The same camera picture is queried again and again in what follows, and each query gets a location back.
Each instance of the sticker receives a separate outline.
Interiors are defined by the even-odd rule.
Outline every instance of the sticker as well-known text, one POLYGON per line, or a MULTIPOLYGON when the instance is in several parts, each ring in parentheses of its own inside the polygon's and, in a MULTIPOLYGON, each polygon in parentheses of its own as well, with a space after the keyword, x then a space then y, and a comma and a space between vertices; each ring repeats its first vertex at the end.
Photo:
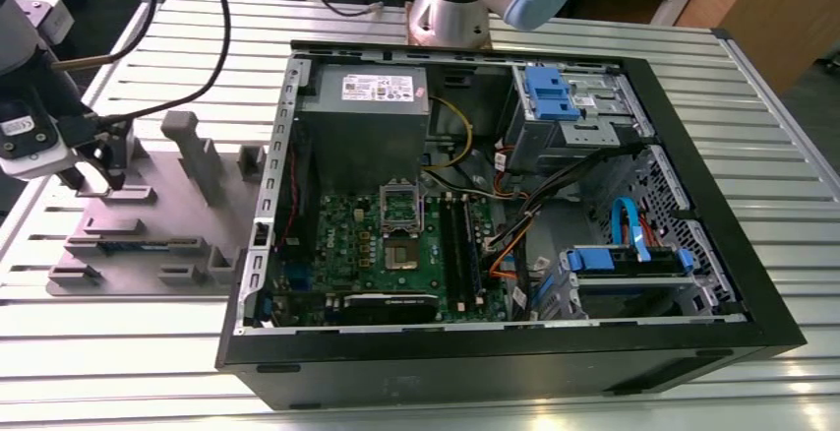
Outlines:
POLYGON ((520 308, 526 309, 526 305, 528 305, 528 296, 526 296, 526 292, 519 286, 514 288, 514 295, 511 296, 514 297, 516 304, 520 305, 520 308))
POLYGON ((592 96, 574 96, 572 101, 575 101, 575 106, 596 106, 592 96))
POLYGON ((32 116, 24 116, 23 118, 0 123, 0 129, 3 130, 3 134, 7 136, 18 136, 19 134, 28 133, 36 129, 36 122, 34 121, 32 116))
POLYGON ((342 99, 352 101, 414 101, 412 78, 351 74, 344 77, 342 99))
POLYGON ((504 172, 504 167, 507 166, 508 156, 503 153, 496 153, 496 157, 494 158, 494 164, 496 166, 496 170, 504 172))
POLYGON ((544 271, 550 265, 551 260, 548 260, 546 257, 539 257, 538 261, 535 262, 535 271, 544 271))

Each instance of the ram slot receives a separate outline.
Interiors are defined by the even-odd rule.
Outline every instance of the ram slot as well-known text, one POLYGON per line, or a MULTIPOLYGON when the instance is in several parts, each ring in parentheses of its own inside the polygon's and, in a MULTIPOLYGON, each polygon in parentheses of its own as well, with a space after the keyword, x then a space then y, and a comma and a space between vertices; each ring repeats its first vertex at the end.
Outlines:
POLYGON ((479 268, 479 258, 478 258, 478 243, 476 239, 480 239, 479 234, 474 231, 475 226, 472 225, 472 215, 470 214, 470 200, 463 202, 463 219, 464 219, 464 232, 467 236, 466 242, 466 251, 467 258, 470 262, 470 275, 466 276, 470 278, 470 290, 472 292, 474 301, 479 300, 482 294, 482 270, 479 268))
POLYGON ((475 248, 472 243, 472 226, 467 222, 467 203, 456 201, 454 203, 454 216, 456 219, 456 240, 459 246, 459 276, 462 278, 462 296, 464 298, 467 310, 475 307, 475 293, 472 292, 472 264, 470 261, 470 250, 475 248))
POLYGON ((466 295, 462 283, 463 255, 459 231, 462 226, 456 222, 456 207, 454 201, 440 203, 442 251, 444 254, 444 273, 447 274, 447 300, 451 311, 466 311, 466 295))

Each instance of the blue plastic clip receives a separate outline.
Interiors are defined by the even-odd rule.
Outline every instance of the blue plastic clip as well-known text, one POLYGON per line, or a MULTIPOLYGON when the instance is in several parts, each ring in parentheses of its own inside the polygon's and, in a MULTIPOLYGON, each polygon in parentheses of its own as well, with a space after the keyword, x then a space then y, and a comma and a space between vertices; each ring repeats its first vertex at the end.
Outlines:
POLYGON ((574 272, 578 272, 583 269, 583 259, 580 258, 580 253, 578 251, 568 251, 568 267, 574 272))
POLYGON ((604 247, 587 247, 578 249, 583 267, 587 271, 614 271, 616 264, 610 249, 604 247))
POLYGON ((691 272, 695 269, 695 256, 692 255, 692 251, 686 248, 678 249, 678 258, 680 259, 686 273, 691 272))
POLYGON ((614 244, 622 244, 622 208, 628 212, 630 223, 630 238, 632 239, 632 245, 639 254, 639 261, 648 262, 651 260, 651 253, 647 252, 647 246, 644 245, 644 231, 642 230, 642 223, 639 222, 639 211, 635 208, 635 202, 632 198, 620 197, 614 201, 614 212, 611 215, 611 226, 614 231, 614 244))
POLYGON ((580 110, 571 101, 571 85, 560 71, 551 67, 528 67, 526 85, 535 102, 536 117, 540 120, 578 121, 580 110))

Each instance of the yellow cable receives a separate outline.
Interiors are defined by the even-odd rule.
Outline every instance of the yellow cable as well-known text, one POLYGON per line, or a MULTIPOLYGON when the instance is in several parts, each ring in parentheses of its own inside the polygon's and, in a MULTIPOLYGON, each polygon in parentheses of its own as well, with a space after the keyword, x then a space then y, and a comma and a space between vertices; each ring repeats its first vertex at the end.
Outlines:
POLYGON ((423 167, 424 170, 438 170, 440 168, 452 167, 455 164, 462 162, 462 160, 464 160, 467 156, 470 155, 470 151, 472 150, 472 125, 470 124, 470 120, 467 119, 466 115, 454 104, 451 104, 443 98, 438 98, 436 96, 430 96, 430 97, 438 100, 440 103, 443 103, 444 106, 459 116, 463 122, 463 126, 467 129, 467 145, 463 148, 463 153, 460 153, 459 156, 447 163, 443 163, 440 165, 427 165, 423 167))

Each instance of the metal table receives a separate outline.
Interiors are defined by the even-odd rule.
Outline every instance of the metal table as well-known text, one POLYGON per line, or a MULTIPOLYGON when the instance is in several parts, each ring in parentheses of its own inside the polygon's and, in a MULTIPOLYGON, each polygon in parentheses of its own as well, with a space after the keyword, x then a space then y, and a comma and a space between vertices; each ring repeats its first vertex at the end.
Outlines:
MULTIPOLYGON (((206 81, 220 47, 218 1, 166 0, 160 8, 140 47, 100 72, 88 90, 100 113, 182 96, 206 81)), ((292 39, 404 41, 396 9, 347 20, 302 2, 232 0, 231 8, 227 70, 200 101, 187 105, 203 120, 200 135, 228 152, 270 139, 292 39)), ((84 301, 46 294, 47 268, 84 202, 54 180, 42 180, 30 184, 0 230, 0 425, 836 428, 830 423, 840 421, 840 183, 743 54, 708 31, 651 26, 555 21, 538 32, 518 32, 494 21, 492 36, 498 48, 650 60, 808 345, 659 396, 274 413, 238 379, 212 367, 223 298, 84 301)), ((136 131, 150 149, 174 150, 160 119, 139 120, 136 131)))

